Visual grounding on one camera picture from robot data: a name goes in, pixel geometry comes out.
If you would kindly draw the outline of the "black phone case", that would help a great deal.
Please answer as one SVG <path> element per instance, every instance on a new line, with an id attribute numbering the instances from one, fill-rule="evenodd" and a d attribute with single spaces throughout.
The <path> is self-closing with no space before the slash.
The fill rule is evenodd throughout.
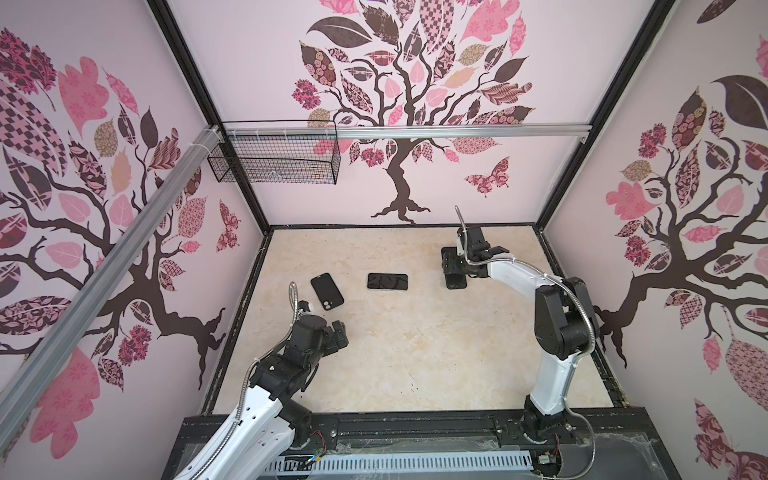
<path id="1" fill-rule="evenodd" d="M 323 273 L 310 280 L 322 308 L 329 311 L 344 304 L 344 297 L 329 273 Z"/>

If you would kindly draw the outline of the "black phone case horizontal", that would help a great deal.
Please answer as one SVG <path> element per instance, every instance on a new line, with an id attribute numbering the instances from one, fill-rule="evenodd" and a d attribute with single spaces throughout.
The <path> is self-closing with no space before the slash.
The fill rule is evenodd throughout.
<path id="1" fill-rule="evenodd" d="M 367 288 L 370 290 L 407 291 L 408 286 L 407 274 L 369 273 L 367 277 Z"/>

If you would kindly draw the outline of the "black phone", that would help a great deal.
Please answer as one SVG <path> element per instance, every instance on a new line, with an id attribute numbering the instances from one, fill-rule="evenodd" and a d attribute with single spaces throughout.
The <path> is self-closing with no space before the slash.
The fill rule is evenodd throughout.
<path id="1" fill-rule="evenodd" d="M 463 290 L 467 288 L 467 277 L 464 274 L 446 274 L 445 283 L 449 290 Z"/>

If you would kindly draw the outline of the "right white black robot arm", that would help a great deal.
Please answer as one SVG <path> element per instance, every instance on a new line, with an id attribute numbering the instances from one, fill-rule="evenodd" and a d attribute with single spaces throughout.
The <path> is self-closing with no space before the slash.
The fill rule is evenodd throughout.
<path id="1" fill-rule="evenodd" d="M 479 226 L 459 227 L 456 245 L 441 249 L 441 261 L 450 289 L 464 288 L 469 277 L 490 278 L 533 301 L 533 331 L 542 356 L 521 423 L 528 441 L 547 442 L 567 422 L 567 396 L 575 371 L 596 344 L 585 283 L 550 275 L 507 249 L 490 245 Z"/>

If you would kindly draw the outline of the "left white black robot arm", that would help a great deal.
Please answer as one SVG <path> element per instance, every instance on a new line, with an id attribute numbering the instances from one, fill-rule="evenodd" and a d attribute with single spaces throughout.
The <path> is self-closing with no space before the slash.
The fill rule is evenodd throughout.
<path id="1" fill-rule="evenodd" d="M 314 379 L 320 360 L 349 345 L 346 325 L 294 309 L 286 338 L 251 365 L 232 413 L 177 479 L 256 479 L 292 447 L 304 447 L 312 412 L 293 400 Z"/>

